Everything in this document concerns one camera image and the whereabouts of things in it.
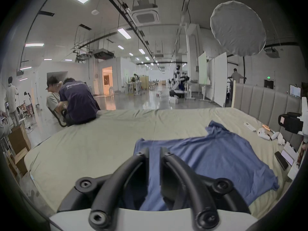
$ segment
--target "white partition panel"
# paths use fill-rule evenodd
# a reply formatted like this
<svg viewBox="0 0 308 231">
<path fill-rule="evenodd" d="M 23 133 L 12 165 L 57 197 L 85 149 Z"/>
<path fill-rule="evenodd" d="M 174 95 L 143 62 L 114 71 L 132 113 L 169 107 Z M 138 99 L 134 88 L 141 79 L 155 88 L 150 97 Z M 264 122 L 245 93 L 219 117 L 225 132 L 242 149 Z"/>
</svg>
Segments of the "white partition panel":
<svg viewBox="0 0 308 231">
<path fill-rule="evenodd" d="M 227 92 L 227 53 L 223 53 L 214 59 L 215 61 L 215 90 L 214 102 L 221 107 L 225 106 Z"/>
<path fill-rule="evenodd" d="M 198 57 L 199 60 L 199 84 L 206 85 L 208 74 L 207 74 L 207 64 L 206 64 L 206 52 Z"/>
</svg>

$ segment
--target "blue t-shirt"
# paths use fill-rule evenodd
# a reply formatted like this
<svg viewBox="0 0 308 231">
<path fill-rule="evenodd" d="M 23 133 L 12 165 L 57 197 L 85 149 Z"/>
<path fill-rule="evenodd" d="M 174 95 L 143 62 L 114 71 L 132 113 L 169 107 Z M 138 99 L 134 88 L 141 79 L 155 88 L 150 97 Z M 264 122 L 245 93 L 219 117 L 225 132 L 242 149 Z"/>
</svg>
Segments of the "blue t-shirt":
<svg viewBox="0 0 308 231">
<path fill-rule="evenodd" d="M 75 122 L 87 121 L 96 117 L 95 100 L 82 81 L 65 83 L 60 91 L 60 101 L 68 101 L 67 111 Z"/>
</svg>

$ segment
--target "man in white t-shirt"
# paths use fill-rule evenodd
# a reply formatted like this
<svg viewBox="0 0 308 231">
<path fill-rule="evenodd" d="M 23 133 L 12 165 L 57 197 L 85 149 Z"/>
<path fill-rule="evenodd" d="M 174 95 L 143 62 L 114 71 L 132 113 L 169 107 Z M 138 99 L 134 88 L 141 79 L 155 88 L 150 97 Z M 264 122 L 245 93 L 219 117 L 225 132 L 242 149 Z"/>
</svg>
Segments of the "man in white t-shirt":
<svg viewBox="0 0 308 231">
<path fill-rule="evenodd" d="M 19 117 L 16 109 L 16 98 L 15 95 L 18 95 L 18 91 L 15 86 L 12 85 L 13 78 L 9 77 L 9 87 L 6 90 L 6 101 L 9 103 L 9 112 L 10 117 L 12 118 L 14 127 L 19 125 Z"/>
<path fill-rule="evenodd" d="M 62 81 L 58 81 L 55 76 L 51 76 L 47 79 L 47 98 L 46 106 L 56 112 L 58 117 L 61 117 L 61 111 L 67 108 L 67 102 L 60 102 L 59 89 L 62 86 Z"/>
</svg>

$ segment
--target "air conditioning unit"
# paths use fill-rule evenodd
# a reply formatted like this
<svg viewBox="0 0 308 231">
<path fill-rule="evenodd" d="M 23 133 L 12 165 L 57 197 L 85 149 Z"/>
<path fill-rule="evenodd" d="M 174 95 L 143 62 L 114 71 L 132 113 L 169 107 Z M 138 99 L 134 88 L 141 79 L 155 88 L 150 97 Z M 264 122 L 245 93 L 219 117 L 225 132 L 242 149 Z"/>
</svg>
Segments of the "air conditioning unit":
<svg viewBox="0 0 308 231">
<path fill-rule="evenodd" d="M 156 55 L 155 55 L 155 59 L 156 59 L 156 58 L 159 58 L 159 59 L 164 58 L 164 54 L 156 54 Z"/>
<path fill-rule="evenodd" d="M 131 17 L 136 26 L 147 26 L 159 24 L 159 14 L 157 5 L 149 0 L 139 0 L 138 5 L 133 7 Z"/>
<path fill-rule="evenodd" d="M 16 71 L 16 76 L 17 77 L 22 76 L 22 75 L 23 75 L 23 71 L 22 70 Z"/>
<path fill-rule="evenodd" d="M 103 60 L 108 60 L 108 59 L 112 59 L 115 57 L 115 55 L 112 52 L 105 50 L 105 49 L 99 49 L 99 50 L 93 51 L 93 56 L 95 58 L 103 59 Z"/>
<path fill-rule="evenodd" d="M 265 54 L 269 56 L 270 58 L 280 58 L 279 53 L 276 49 L 274 48 L 266 48 Z"/>
</svg>

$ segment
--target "bed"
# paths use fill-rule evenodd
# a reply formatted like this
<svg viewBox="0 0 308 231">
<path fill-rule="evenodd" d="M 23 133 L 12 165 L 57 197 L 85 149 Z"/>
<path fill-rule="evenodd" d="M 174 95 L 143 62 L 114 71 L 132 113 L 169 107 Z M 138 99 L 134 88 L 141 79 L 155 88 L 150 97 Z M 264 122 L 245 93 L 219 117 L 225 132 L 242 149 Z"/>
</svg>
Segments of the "bed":
<svg viewBox="0 0 308 231">
<path fill-rule="evenodd" d="M 211 120 L 248 140 L 278 177 L 279 189 L 266 192 L 249 206 L 254 217 L 262 217 L 280 198 L 288 179 L 288 170 L 282 171 L 274 156 L 283 147 L 247 129 L 244 122 L 255 128 L 262 123 L 235 108 L 99 111 L 96 120 L 68 127 L 30 150 L 25 165 L 42 197 L 56 211 L 77 179 L 113 173 L 133 154 L 138 139 L 206 136 Z"/>
</svg>

